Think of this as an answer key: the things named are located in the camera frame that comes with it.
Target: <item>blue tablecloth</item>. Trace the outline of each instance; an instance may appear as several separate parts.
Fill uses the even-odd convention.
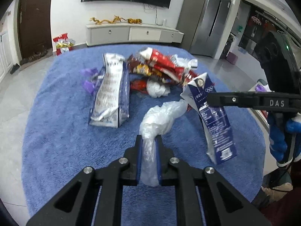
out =
[[[90,96],[83,90],[83,68],[101,68],[102,54],[128,57],[146,45],[108,45],[71,51],[58,56],[34,101],[28,117],[23,143],[22,183],[30,215],[34,215],[82,168],[100,168],[122,157],[133,146],[139,125],[149,108],[163,102],[178,101],[181,88],[174,87],[168,97],[153,99],[130,95],[130,118],[118,129],[88,125]],[[163,54],[193,58],[175,47],[155,46]],[[199,61],[198,73],[208,69]],[[228,91],[212,73],[217,91]],[[191,166],[216,169],[249,201],[257,194],[265,156],[262,131],[248,110],[226,107],[238,156],[215,166],[206,155],[207,144],[194,110],[176,119],[171,131],[163,135],[165,146]],[[173,187],[124,187],[122,225],[176,225]]]

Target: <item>hand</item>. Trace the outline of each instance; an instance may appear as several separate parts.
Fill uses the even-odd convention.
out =
[[[270,125],[270,152],[276,161],[282,161],[285,151],[287,150],[287,144],[284,141],[284,133],[275,124],[275,119],[271,113],[268,114],[268,124]],[[301,115],[289,119],[286,123],[285,130],[288,133],[297,133],[296,144],[301,144]],[[295,155],[295,160],[301,160],[301,145]]]

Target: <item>screw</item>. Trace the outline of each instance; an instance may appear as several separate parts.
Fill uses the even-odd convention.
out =
[[[214,171],[215,171],[215,170],[214,170],[213,167],[206,167],[206,168],[205,168],[205,172],[208,173],[208,174],[212,174],[212,173],[214,173]]]
[[[180,162],[180,160],[179,160],[179,158],[177,158],[177,157],[172,157],[172,158],[170,158],[170,162],[171,162],[172,164],[178,164],[178,163]]]
[[[91,173],[93,171],[93,168],[92,167],[85,167],[84,168],[84,173],[86,173],[86,174],[89,174],[89,173]]]
[[[128,159],[125,158],[125,157],[122,157],[122,158],[120,158],[118,161],[119,161],[120,164],[127,164]]]

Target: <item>brown door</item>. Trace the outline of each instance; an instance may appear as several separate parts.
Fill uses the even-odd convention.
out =
[[[52,48],[50,4],[51,0],[20,0],[18,29],[22,58]]]

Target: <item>gray refrigerator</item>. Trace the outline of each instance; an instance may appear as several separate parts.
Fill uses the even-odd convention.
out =
[[[225,27],[231,0],[184,0],[177,30],[181,47],[191,54],[214,57]]]

